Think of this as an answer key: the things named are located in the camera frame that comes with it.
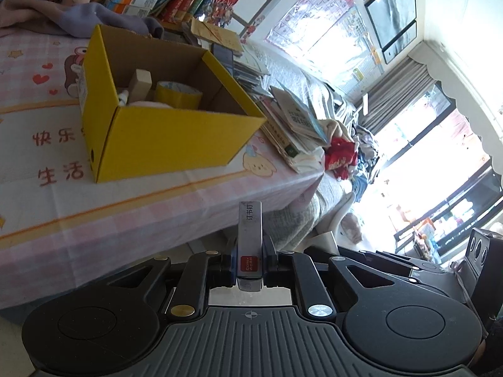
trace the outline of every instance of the cartoon bear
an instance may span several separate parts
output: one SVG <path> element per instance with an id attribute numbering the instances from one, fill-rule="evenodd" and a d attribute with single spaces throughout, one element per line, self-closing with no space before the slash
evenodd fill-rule
<path id="1" fill-rule="evenodd" d="M 86 52 L 87 46 L 78 46 L 75 48 L 75 55 L 70 55 L 64 62 L 64 72 L 66 75 L 64 86 L 68 95 L 72 98 L 79 97 L 77 80 L 79 79 L 80 69 L 82 68 L 82 62 L 84 61 Z"/>
<path id="2" fill-rule="evenodd" d="M 274 164 L 257 153 L 257 148 L 255 146 L 250 145 L 246 146 L 245 154 L 243 154 L 243 167 L 259 177 L 271 177 L 277 172 Z"/>

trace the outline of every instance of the white floor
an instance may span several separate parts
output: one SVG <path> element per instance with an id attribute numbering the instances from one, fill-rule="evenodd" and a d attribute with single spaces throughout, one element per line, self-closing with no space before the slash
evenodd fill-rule
<path id="1" fill-rule="evenodd" d="M 200 239 L 206 250 L 222 250 L 225 239 L 215 233 Z M 173 263 L 186 262 L 192 255 L 187 244 L 163 253 Z M 210 304 L 230 306 L 277 306 L 291 304 L 290 291 L 285 288 L 264 288 L 259 293 L 242 292 L 237 287 L 210 291 Z M 21 341 L 21 326 L 0 317 L 0 377 L 28 377 L 34 371 Z"/>

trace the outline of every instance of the crosshair symbol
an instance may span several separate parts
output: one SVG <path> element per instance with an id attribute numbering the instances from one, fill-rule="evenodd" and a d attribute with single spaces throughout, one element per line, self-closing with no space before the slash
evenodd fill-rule
<path id="1" fill-rule="evenodd" d="M 248 319 L 254 319 L 256 318 L 257 316 L 260 316 L 260 314 L 258 314 L 257 312 L 254 312 L 253 310 L 250 310 L 248 312 L 245 313 L 245 316 L 248 318 Z"/>

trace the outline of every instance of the tablecloth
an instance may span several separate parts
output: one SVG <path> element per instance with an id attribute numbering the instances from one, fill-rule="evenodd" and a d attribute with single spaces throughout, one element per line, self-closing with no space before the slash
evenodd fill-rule
<path id="1" fill-rule="evenodd" d="M 0 39 L 0 308 L 234 225 L 242 200 L 284 208 L 323 174 L 295 173 L 257 132 L 225 167 L 96 184 L 75 99 L 87 42 Z"/>

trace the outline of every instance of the scalloped valance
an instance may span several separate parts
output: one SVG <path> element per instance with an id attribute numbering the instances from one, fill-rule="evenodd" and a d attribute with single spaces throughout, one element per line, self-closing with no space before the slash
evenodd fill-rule
<path id="1" fill-rule="evenodd" d="M 501 140 L 503 132 L 475 88 L 448 56 L 440 56 L 428 42 L 421 42 L 409 53 L 409 56 L 425 64 L 430 76 L 442 82 L 443 92 L 456 100 L 457 109 L 466 116 L 472 131 L 482 137 L 482 147 L 492 157 L 492 168 L 496 173 L 503 174 L 503 141 Z"/>

